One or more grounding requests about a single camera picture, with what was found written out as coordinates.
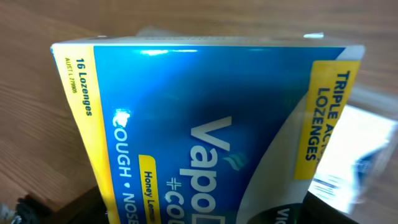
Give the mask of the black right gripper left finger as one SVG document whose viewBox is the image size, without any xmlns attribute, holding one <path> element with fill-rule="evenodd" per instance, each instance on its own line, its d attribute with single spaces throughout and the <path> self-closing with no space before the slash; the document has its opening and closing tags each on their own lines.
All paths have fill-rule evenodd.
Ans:
<svg viewBox="0 0 398 224">
<path fill-rule="evenodd" d="M 52 224 L 109 224 L 107 208 L 98 186 L 93 187 L 49 216 Z"/>
</svg>

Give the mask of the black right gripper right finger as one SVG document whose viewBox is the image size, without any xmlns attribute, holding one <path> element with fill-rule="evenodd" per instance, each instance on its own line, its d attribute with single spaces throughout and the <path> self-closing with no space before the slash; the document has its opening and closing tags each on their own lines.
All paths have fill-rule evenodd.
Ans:
<svg viewBox="0 0 398 224">
<path fill-rule="evenodd" d="M 300 224 L 358 224 L 338 210 L 307 192 L 300 209 Z"/>
</svg>

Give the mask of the blue VapoDrops cough drops bag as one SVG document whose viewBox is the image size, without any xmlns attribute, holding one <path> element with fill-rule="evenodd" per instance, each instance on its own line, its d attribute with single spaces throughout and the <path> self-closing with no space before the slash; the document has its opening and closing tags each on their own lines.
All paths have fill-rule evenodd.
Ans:
<svg viewBox="0 0 398 224">
<path fill-rule="evenodd" d="M 365 47 L 134 36 L 51 52 L 110 223 L 297 223 Z"/>
</svg>

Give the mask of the white Hansaplast plaster box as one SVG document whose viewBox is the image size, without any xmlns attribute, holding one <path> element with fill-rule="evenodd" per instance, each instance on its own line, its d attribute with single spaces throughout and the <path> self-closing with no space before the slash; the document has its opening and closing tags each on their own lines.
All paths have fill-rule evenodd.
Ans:
<svg viewBox="0 0 398 224">
<path fill-rule="evenodd" d="M 334 209 L 350 213 L 377 160 L 391 154 L 396 131 L 396 120 L 346 106 L 309 191 Z"/>
</svg>

